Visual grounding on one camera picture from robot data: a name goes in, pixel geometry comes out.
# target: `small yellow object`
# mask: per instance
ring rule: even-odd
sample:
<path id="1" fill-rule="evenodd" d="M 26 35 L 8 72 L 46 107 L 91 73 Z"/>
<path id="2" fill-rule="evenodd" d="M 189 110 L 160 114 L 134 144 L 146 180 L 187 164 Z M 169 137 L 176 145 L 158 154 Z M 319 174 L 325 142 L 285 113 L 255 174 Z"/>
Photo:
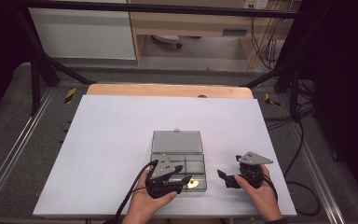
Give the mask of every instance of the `small yellow object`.
<path id="1" fill-rule="evenodd" d="M 198 180 L 190 179 L 190 181 L 189 181 L 188 184 L 187 184 L 187 187 L 188 187 L 189 189 L 193 189 L 193 188 L 195 188 L 195 187 L 198 186 L 198 185 L 199 185 L 199 181 L 198 181 Z"/>

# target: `wire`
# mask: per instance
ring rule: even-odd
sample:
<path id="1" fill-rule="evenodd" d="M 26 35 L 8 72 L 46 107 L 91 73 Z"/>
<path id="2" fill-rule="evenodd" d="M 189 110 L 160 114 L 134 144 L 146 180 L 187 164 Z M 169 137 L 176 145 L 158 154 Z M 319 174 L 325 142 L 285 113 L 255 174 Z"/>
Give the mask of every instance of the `wire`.
<path id="1" fill-rule="evenodd" d="M 136 190 L 145 189 L 145 188 L 146 187 L 141 187 L 141 188 L 135 189 L 135 190 L 132 191 L 132 193 L 135 192 Z"/>
<path id="2" fill-rule="evenodd" d="M 263 179 L 264 179 L 264 181 L 266 181 L 266 182 L 271 186 L 272 190 L 274 191 L 275 198 L 276 198 L 277 201 L 278 201 L 278 192 L 277 192 L 277 190 L 275 189 L 275 186 L 274 186 L 274 184 L 272 183 L 272 180 L 269 178 L 269 176 L 267 176 L 267 175 L 265 175 L 265 174 L 263 174 Z"/>
<path id="3" fill-rule="evenodd" d="M 287 7 L 286 10 L 290 10 L 290 8 L 292 7 L 294 1 L 295 1 L 295 0 L 292 0 L 292 1 L 290 2 L 289 6 Z"/>
<path id="4" fill-rule="evenodd" d="M 309 102 L 306 102 L 305 104 L 300 105 L 300 107 L 299 107 L 298 110 L 297 110 L 297 114 L 300 113 L 301 107 L 302 107 L 303 105 L 308 104 L 308 103 L 309 103 Z M 286 168 L 286 171 L 285 171 L 284 174 L 283 174 L 283 177 L 284 177 L 284 178 L 286 178 L 287 174 L 289 173 L 290 168 L 292 168 L 292 165 L 295 163 L 295 161 L 296 161 L 298 155 L 300 154 L 300 151 L 301 151 L 301 148 L 302 148 L 302 145 L 303 145 L 303 142 L 304 142 L 304 129 L 303 129 L 303 126 L 302 126 L 302 123 L 301 123 L 301 119 L 298 120 L 298 125 L 300 126 L 300 131 L 301 131 L 300 144 L 299 144 L 299 146 L 298 146 L 296 155 L 292 158 L 292 160 L 291 160 L 290 163 L 289 163 L 289 166 Z"/>
<path id="5" fill-rule="evenodd" d="M 220 218 L 220 224 L 227 224 L 227 222 L 223 218 Z"/>
<path id="6" fill-rule="evenodd" d="M 298 84 L 298 93 L 300 93 L 301 96 L 303 96 L 304 98 L 308 99 L 309 101 L 311 101 L 311 98 L 314 96 L 315 93 L 315 85 L 312 85 L 313 90 L 310 90 L 310 88 L 307 86 L 307 84 L 305 83 L 305 80 L 302 79 L 301 83 Z"/>
<path id="7" fill-rule="evenodd" d="M 306 108 L 299 112 L 299 118 L 305 118 L 307 115 L 313 113 L 313 111 L 314 111 L 313 106 Z M 285 124 L 292 122 L 293 119 L 290 116 L 286 116 L 286 117 L 277 117 L 277 118 L 264 118 L 264 121 L 266 122 L 266 124 L 275 122 L 274 124 L 271 124 L 267 127 L 268 131 L 272 131 L 274 129 L 282 127 Z"/>
<path id="8" fill-rule="evenodd" d="M 252 38 L 251 38 L 252 41 L 251 42 L 252 42 L 252 46 L 255 50 L 255 54 L 260 59 L 261 63 L 267 67 L 267 69 L 272 69 L 264 62 L 264 59 L 260 53 L 261 46 L 258 45 L 257 39 L 255 38 L 255 17 L 251 18 L 251 31 L 252 31 Z"/>
<path id="9" fill-rule="evenodd" d="M 268 67 L 270 68 L 275 67 L 275 63 L 277 62 L 277 60 L 275 59 L 277 41 L 273 39 L 273 37 L 275 36 L 277 31 L 281 28 L 282 22 L 283 20 L 279 20 L 275 23 L 271 37 L 269 38 L 268 43 L 266 45 L 265 58 L 269 62 Z"/>
<path id="10" fill-rule="evenodd" d="M 135 185 L 136 183 L 138 183 L 138 180 L 139 178 L 141 177 L 142 173 L 144 172 L 144 170 L 151 166 L 151 165 L 156 165 L 158 162 L 158 160 L 155 160 L 155 161 L 151 161 L 149 162 L 146 166 L 144 166 L 144 168 L 142 168 L 141 172 L 139 172 L 139 174 L 136 176 L 135 180 L 133 181 L 132 183 L 132 186 L 129 190 L 129 192 L 127 193 L 126 197 L 124 198 L 123 202 L 121 203 L 120 207 L 118 208 L 118 210 L 116 211 L 116 214 L 115 214 L 115 217 L 113 219 L 110 219 L 110 220 L 107 220 L 105 221 L 103 224 L 118 224 L 118 220 L 120 219 L 120 216 L 121 216 L 121 212 L 123 211 L 124 207 L 126 206 L 127 204 L 127 201 L 129 200 L 130 196 L 132 195 L 132 193 L 138 189 L 135 189 Z"/>
<path id="11" fill-rule="evenodd" d="M 309 108 L 306 108 L 304 110 L 301 110 L 302 106 L 304 105 L 307 105 L 307 104 L 310 104 L 310 102 L 306 102 L 304 104 L 301 104 L 299 105 L 298 107 L 298 110 L 297 110 L 297 114 L 298 114 L 298 117 L 300 118 L 300 120 L 298 121 L 298 125 L 300 126 L 300 131 L 301 131 L 301 136 L 300 136 L 300 143 L 299 143 L 299 146 L 298 146 L 298 149 L 296 151 L 296 155 L 292 158 L 292 160 L 290 161 L 289 163 L 289 166 L 286 168 L 284 174 L 283 174 L 283 177 L 286 179 L 287 177 L 287 174 L 289 173 L 290 169 L 292 168 L 294 162 L 296 161 L 296 159 L 298 158 L 298 155 L 301 151 L 301 148 L 303 146 L 303 143 L 304 143 L 304 128 L 302 126 L 302 123 L 301 123 L 301 118 L 304 118 L 305 116 L 307 116 L 308 114 L 310 114 L 313 110 L 314 110 L 314 107 L 311 106 Z M 290 116 L 286 116 L 286 117 L 277 117 L 277 118 L 265 118 L 265 122 L 266 123 L 270 123 L 270 122 L 277 122 L 276 124 L 273 124 L 271 126 L 268 127 L 268 130 L 271 131 L 273 129 L 276 129 L 276 128 L 279 128 L 281 126 L 283 126 L 284 124 L 286 123 L 290 123 L 293 121 L 293 119 L 290 117 Z M 299 214 L 302 214 L 304 216 L 316 216 L 320 210 L 321 210 L 321 202 L 318 198 L 318 196 L 316 195 L 316 193 L 309 187 L 305 186 L 304 184 L 301 184 L 301 183 L 298 183 L 298 182 L 295 182 L 295 181 L 286 181 L 286 184 L 293 184 L 293 185 L 298 185 L 306 190 L 308 190 L 312 195 L 313 197 L 315 198 L 316 200 L 316 205 L 317 205 L 317 208 L 314 212 L 304 212 L 304 211 L 301 211 L 299 209 L 296 208 L 296 211 L 299 213 Z"/>
<path id="12" fill-rule="evenodd" d="M 298 58 L 299 56 L 299 49 L 303 47 L 303 45 L 305 45 L 304 43 L 310 42 L 308 40 L 308 38 L 310 38 L 312 35 L 314 35 L 314 33 L 316 33 L 315 31 L 317 30 L 317 28 L 319 27 L 319 24 L 322 22 L 322 20 L 324 19 L 324 17 L 326 16 L 327 12 L 330 10 L 330 8 L 334 5 L 334 3 L 337 0 L 331 0 L 329 5 L 327 6 L 326 10 L 323 12 L 323 14 L 319 17 L 319 19 L 315 22 L 316 24 L 310 29 L 310 31 L 304 35 L 304 37 L 297 43 L 296 47 L 291 50 L 291 53 L 285 57 L 285 59 L 282 60 L 281 64 L 285 64 L 285 63 L 290 63 L 292 66 L 296 63 L 298 63 L 296 61 L 296 58 Z"/>
<path id="13" fill-rule="evenodd" d="M 307 213 L 307 212 L 304 212 L 304 211 L 301 211 L 301 210 L 295 208 L 299 214 L 308 216 L 308 217 L 313 217 L 313 216 L 318 215 L 318 213 L 321 211 L 321 202 L 319 201 L 319 197 L 316 195 L 316 193 L 312 189 L 310 189 L 309 187 L 307 187 L 301 183 L 295 182 L 295 181 L 286 181 L 286 184 L 298 185 L 304 189 L 307 189 L 316 200 L 316 210 L 314 212 Z"/>

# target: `cabinet door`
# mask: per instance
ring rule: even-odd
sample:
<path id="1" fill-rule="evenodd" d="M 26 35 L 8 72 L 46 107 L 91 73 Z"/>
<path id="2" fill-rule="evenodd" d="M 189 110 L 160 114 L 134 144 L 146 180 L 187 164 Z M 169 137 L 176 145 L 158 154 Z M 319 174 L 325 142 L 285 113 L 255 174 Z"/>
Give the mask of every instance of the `cabinet door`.
<path id="1" fill-rule="evenodd" d="M 126 0 L 93 2 L 126 3 Z M 30 11 L 42 45 L 51 57 L 135 59 L 128 12 L 43 8 Z"/>

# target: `human hand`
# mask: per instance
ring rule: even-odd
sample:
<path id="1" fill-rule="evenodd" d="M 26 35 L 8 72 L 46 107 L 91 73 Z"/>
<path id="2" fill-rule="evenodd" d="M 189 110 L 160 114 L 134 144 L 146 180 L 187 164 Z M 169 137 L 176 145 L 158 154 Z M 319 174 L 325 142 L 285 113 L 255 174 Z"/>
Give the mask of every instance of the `human hand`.
<path id="1" fill-rule="evenodd" d="M 269 170 L 264 164 L 261 164 L 263 174 L 269 177 Z M 248 181 L 239 175 L 235 175 L 235 180 L 251 197 L 255 209 L 261 215 L 265 222 L 282 219 L 281 211 L 279 210 L 277 199 L 275 198 L 272 187 L 263 181 L 261 187 L 255 189 Z"/>
<path id="2" fill-rule="evenodd" d="M 149 170 L 139 177 L 138 184 L 133 192 L 130 207 L 123 219 L 124 224 L 145 224 L 161 207 L 170 203 L 177 195 L 176 191 L 154 199 L 145 188 L 145 181 Z"/>

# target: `table surface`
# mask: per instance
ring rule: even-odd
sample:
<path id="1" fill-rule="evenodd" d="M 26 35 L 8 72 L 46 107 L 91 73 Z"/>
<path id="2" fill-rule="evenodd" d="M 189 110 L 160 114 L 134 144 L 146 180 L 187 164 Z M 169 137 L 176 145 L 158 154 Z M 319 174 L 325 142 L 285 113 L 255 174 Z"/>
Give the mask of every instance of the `table surface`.
<path id="1" fill-rule="evenodd" d="M 134 91 L 130 91 L 134 96 L 125 95 L 131 88 L 138 90 L 138 93 L 143 89 L 147 96 L 137 95 Z M 170 92 L 170 88 L 174 91 L 169 97 L 150 96 L 154 95 L 151 90 Z M 221 88 L 222 92 L 232 90 L 238 98 L 229 98 L 226 93 L 221 94 L 223 97 L 213 94 L 216 88 Z M 98 91 L 106 89 L 115 89 L 114 95 L 98 95 L 106 94 Z M 178 96 L 189 94 L 190 91 L 184 90 L 190 89 L 194 96 L 206 95 L 209 98 Z M 236 90 L 245 90 L 247 93 L 235 94 Z M 133 179 L 150 160 L 153 131 L 173 131 L 178 128 L 182 131 L 200 131 L 207 190 L 182 192 L 157 211 L 155 217 L 257 215 L 246 192 L 227 189 L 216 172 L 220 169 L 228 175 L 238 174 L 239 164 L 235 156 L 248 151 L 274 161 L 267 167 L 279 194 L 279 206 L 285 216 L 295 216 L 296 210 L 258 102 L 251 98 L 251 92 L 245 88 L 92 85 L 76 111 L 34 215 L 47 218 L 111 217 L 130 189 Z"/>

